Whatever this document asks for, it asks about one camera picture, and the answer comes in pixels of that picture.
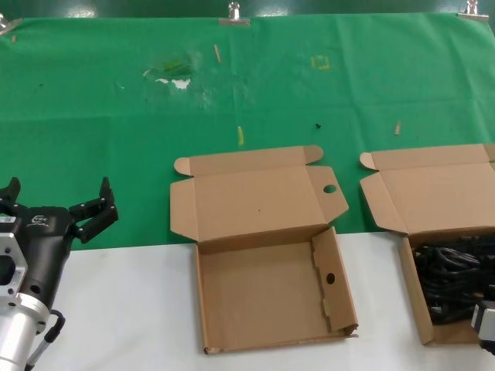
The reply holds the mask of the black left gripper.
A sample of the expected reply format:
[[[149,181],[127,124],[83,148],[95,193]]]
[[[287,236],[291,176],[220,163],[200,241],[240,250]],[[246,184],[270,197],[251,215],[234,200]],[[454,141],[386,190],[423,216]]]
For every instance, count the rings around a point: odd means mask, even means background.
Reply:
[[[17,177],[0,190],[1,231],[14,234],[27,263],[19,292],[51,309],[74,237],[88,243],[118,220],[114,193],[109,178],[103,177],[96,199],[68,210],[57,206],[23,209],[16,202],[20,191]]]

